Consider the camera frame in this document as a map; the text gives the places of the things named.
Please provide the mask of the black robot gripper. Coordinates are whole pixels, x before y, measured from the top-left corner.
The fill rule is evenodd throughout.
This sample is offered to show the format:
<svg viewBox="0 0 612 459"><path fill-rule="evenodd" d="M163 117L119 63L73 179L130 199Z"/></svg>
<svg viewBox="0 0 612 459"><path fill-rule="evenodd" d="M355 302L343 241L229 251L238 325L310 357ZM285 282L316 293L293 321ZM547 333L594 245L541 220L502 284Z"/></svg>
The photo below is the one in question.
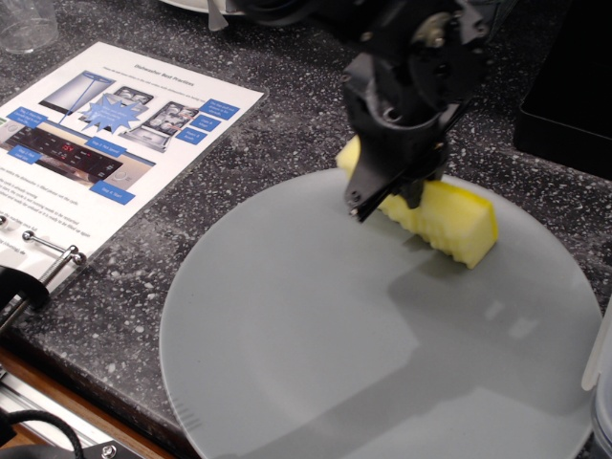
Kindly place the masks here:
<svg viewBox="0 0 612 459"><path fill-rule="evenodd" d="M360 142L344 199L365 221L388 195L410 209L448 162L446 133L490 66L490 27L477 9L372 9L342 83Z"/></svg>

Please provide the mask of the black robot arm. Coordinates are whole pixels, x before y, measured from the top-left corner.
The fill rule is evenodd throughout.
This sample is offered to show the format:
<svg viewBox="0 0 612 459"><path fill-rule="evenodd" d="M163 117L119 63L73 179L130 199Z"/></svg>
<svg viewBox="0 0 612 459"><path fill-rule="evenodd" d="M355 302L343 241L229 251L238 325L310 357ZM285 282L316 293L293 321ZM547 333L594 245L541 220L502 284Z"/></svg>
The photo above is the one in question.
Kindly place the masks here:
<svg viewBox="0 0 612 459"><path fill-rule="evenodd" d="M342 74L360 156L344 193L365 221L389 195L410 208L448 162L446 133L490 67L489 27L467 1L239 1L271 27L306 22L357 51Z"/></svg>

